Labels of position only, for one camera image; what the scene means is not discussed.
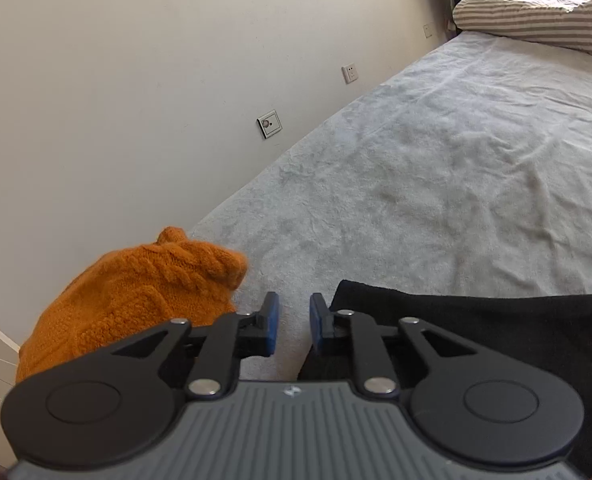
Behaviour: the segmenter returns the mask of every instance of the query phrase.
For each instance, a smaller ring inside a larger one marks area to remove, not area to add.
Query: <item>gray bed sheet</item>
[[[313,292],[592,293],[592,57],[465,32],[326,120],[190,233],[239,250],[234,301],[282,301],[278,349],[241,377],[291,380]]]

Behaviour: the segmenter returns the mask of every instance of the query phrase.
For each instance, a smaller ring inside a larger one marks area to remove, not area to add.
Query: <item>bed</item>
[[[197,224],[281,295],[279,344],[241,377],[291,380],[312,292],[592,293],[592,56],[464,32],[347,105]]]

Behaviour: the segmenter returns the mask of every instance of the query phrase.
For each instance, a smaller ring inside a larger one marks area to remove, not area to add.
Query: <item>striped pillow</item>
[[[592,55],[592,0],[461,0],[454,8],[454,22],[462,30]]]

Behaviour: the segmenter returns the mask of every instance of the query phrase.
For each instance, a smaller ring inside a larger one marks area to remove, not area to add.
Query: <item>orange garment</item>
[[[156,243],[105,254],[42,313],[20,348],[16,381],[173,317],[195,326],[233,312],[243,254],[167,227]]]

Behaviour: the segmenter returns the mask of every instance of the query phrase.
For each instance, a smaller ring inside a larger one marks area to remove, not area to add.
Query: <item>gray gripper base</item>
[[[19,462],[11,480],[573,480],[563,462],[530,472],[476,470],[445,459],[399,409],[357,397],[348,383],[240,382],[221,400],[194,402],[143,454],[67,472]]]

